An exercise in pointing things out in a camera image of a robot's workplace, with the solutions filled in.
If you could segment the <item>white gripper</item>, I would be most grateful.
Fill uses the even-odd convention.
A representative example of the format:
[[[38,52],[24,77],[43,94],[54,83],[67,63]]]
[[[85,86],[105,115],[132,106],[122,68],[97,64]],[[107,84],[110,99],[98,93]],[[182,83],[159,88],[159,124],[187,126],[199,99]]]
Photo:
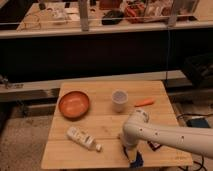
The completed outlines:
[[[120,140],[123,145],[123,152],[124,152],[126,158],[129,160],[127,149],[136,148],[139,143],[139,140],[132,136],[126,135],[124,133],[120,134]],[[139,168],[139,167],[142,167],[143,164],[144,164],[144,161],[143,161],[142,155],[140,153],[137,153],[136,160],[134,162],[130,163],[130,167]]]

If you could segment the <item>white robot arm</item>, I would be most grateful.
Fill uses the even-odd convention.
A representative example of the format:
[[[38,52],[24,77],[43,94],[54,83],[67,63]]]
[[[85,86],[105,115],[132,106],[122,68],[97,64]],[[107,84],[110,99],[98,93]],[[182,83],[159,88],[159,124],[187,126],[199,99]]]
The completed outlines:
[[[119,135],[131,168],[144,164],[137,146],[141,140],[155,142],[213,159],[213,129],[152,124],[143,109],[135,109]]]

